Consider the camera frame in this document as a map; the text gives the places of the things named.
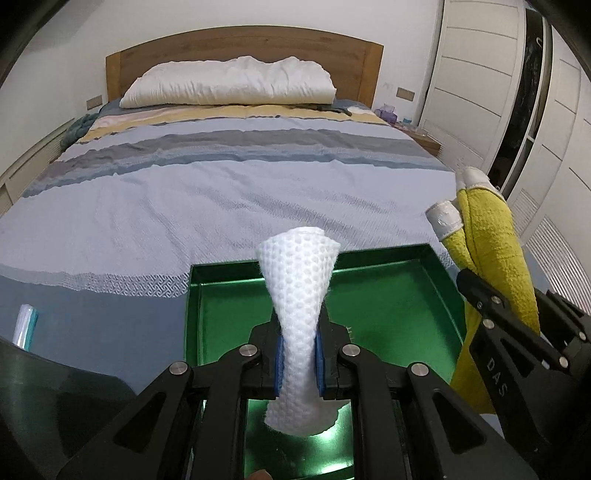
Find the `left hand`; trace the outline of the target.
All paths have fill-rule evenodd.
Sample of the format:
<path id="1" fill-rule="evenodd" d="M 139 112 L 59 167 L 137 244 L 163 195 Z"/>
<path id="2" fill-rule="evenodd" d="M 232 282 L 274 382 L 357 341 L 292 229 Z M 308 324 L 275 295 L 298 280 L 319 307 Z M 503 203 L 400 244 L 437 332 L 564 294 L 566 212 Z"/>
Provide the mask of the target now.
<path id="1" fill-rule="evenodd" d="M 273 477 L 266 470 L 259 470 L 250 474 L 246 480 L 273 480 Z"/>

